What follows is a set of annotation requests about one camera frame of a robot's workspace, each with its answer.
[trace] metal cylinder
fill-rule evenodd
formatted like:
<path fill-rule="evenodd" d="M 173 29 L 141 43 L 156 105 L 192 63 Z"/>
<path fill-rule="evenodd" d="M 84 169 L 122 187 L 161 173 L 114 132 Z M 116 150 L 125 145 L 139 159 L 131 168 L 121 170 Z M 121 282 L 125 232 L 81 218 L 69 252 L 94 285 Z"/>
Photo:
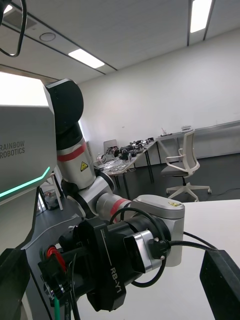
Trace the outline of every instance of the metal cylinder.
<path fill-rule="evenodd" d="M 67 149 L 57 150 L 57 164 L 63 179 L 76 184 L 80 190 L 89 187 L 96 179 L 84 138 Z"/>
<path fill-rule="evenodd" d="M 131 201 L 124 199 L 113 193 L 104 193 L 100 196 L 96 203 L 96 212 L 101 219 L 110 220 L 111 217 L 121 208 L 129 207 Z M 134 212 L 126 212 L 125 217 L 132 217 Z M 120 215 L 116 217 L 116 221 L 120 221 Z"/>

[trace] white wall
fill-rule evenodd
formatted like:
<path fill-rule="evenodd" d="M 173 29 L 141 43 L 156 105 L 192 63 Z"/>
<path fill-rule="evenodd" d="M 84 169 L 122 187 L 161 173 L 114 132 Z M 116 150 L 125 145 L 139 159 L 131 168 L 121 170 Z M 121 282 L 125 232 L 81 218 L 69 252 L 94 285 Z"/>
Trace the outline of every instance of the white wall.
<path fill-rule="evenodd" d="M 240 119 L 240 29 L 81 83 L 93 156 L 130 141 Z"/>

